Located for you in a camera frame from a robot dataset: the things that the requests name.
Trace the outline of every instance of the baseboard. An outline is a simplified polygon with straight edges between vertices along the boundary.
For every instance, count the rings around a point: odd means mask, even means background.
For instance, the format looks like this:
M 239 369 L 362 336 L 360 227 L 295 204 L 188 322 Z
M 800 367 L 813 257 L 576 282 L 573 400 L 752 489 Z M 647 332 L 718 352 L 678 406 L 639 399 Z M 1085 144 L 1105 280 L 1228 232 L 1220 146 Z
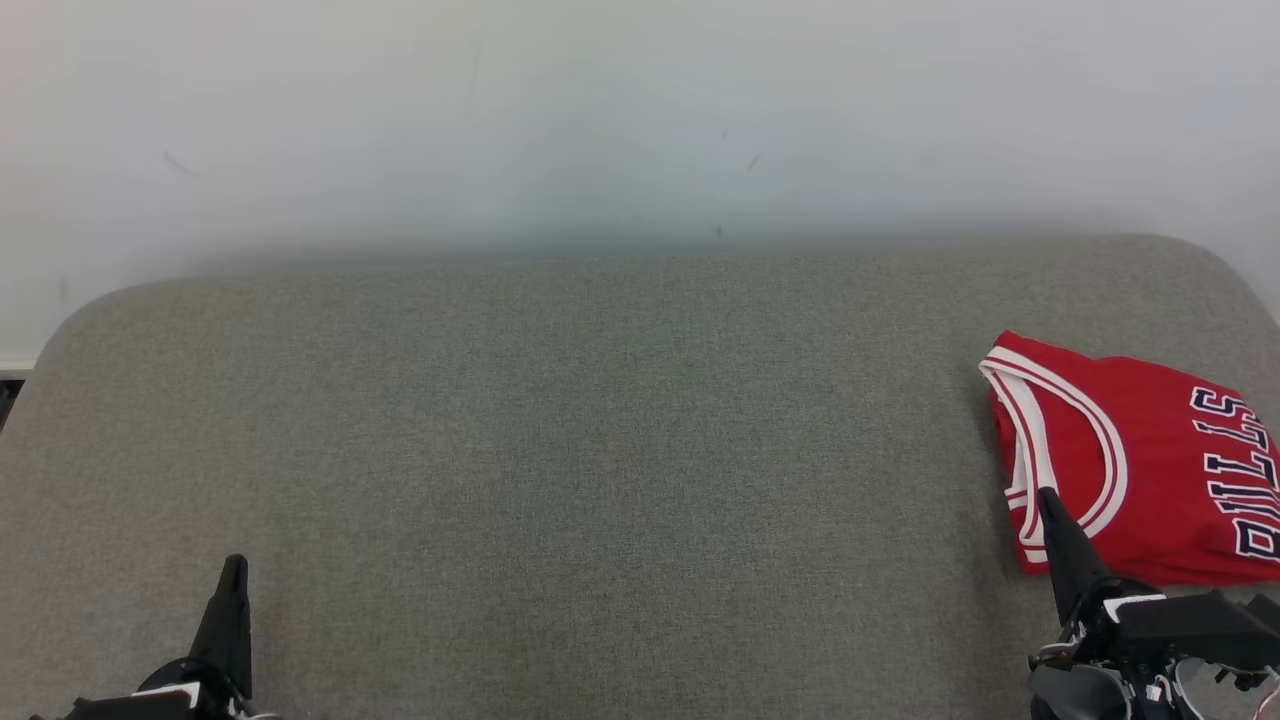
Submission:
M 24 380 L 35 366 L 35 357 L 31 360 L 0 360 L 0 380 Z

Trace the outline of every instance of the red fabric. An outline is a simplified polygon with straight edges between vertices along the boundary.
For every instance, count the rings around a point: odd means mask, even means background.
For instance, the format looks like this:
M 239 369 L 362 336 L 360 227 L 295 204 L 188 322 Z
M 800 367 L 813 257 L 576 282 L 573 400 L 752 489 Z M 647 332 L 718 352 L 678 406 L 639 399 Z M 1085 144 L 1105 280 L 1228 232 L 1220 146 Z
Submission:
M 1280 455 L 1236 392 L 1011 332 L 982 369 L 1011 480 L 1020 447 L 1027 468 L 1028 492 L 1010 497 L 1025 571 L 1048 569 L 1034 491 L 1056 479 L 1064 506 L 1116 573 L 1153 584 L 1280 580 Z

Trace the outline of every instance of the white wall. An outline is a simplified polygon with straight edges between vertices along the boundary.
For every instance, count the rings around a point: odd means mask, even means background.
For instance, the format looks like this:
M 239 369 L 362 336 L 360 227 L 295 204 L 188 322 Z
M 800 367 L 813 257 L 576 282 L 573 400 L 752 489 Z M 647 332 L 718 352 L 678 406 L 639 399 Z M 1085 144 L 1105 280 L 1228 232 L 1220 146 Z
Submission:
M 1280 310 L 1271 0 L 0 0 L 0 363 L 343 258 L 1147 231 Z

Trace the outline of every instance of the gray table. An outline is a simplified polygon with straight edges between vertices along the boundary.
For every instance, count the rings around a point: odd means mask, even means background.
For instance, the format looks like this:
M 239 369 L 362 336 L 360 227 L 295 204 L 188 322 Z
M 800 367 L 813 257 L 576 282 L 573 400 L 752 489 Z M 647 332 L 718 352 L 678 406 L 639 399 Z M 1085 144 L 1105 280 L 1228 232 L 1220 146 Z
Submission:
M 1020 717 L 1006 328 L 1280 423 L 1275 323 L 1153 237 L 115 293 L 0 434 L 0 715 L 132 689 L 242 552 L 294 720 Z

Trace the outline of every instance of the red basketball jersey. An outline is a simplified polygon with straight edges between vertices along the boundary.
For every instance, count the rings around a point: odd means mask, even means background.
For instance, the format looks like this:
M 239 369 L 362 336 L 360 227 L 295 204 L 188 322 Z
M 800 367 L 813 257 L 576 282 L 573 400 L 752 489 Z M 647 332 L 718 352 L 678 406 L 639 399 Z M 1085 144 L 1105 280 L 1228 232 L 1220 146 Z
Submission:
M 1036 509 L 1048 487 L 1119 574 L 1155 584 L 1280 580 L 1280 455 L 1238 393 L 1011 332 L 979 368 L 1025 571 L 1048 569 Z

